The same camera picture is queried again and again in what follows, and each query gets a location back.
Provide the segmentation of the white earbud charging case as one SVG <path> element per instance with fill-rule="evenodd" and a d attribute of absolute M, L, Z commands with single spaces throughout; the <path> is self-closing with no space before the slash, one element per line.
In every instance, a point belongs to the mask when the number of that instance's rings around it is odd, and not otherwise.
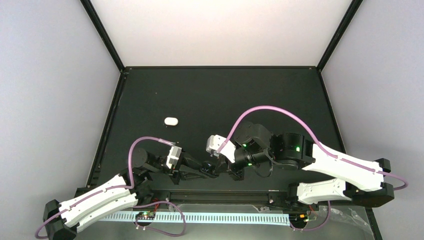
<path fill-rule="evenodd" d="M 177 126 L 178 123 L 179 123 L 179 120 L 176 117 L 166 117 L 164 119 L 164 124 L 166 126 L 172 126 L 172 127 L 174 127 L 174 126 Z"/>

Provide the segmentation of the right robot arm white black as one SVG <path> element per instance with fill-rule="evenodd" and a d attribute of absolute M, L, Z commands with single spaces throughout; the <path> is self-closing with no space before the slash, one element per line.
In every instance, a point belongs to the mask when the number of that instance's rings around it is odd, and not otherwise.
<path fill-rule="evenodd" d="M 349 201 L 366 208 L 377 208 L 395 198 L 393 185 L 384 181 L 391 172 L 389 160 L 366 161 L 308 140 L 297 133 L 273 134 L 263 125 L 243 122 L 230 141 L 211 135 L 206 151 L 227 158 L 227 172 L 236 181 L 244 169 L 264 162 L 289 171 L 312 171 L 330 176 L 329 180 L 289 185 L 285 204 L 293 210 L 302 205 L 327 201 Z"/>

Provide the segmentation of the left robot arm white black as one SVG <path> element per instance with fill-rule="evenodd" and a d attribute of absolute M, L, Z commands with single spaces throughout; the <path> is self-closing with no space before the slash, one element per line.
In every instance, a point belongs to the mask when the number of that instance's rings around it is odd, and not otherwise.
<path fill-rule="evenodd" d="M 151 189 L 152 173 L 164 174 L 177 185 L 190 178 L 206 178 L 207 163 L 193 158 L 182 148 L 171 147 L 167 156 L 158 156 L 143 148 L 130 154 L 128 168 L 102 185 L 70 200 L 49 201 L 44 208 L 45 239 L 73 240 L 86 227 L 115 212 L 156 206 Z"/>

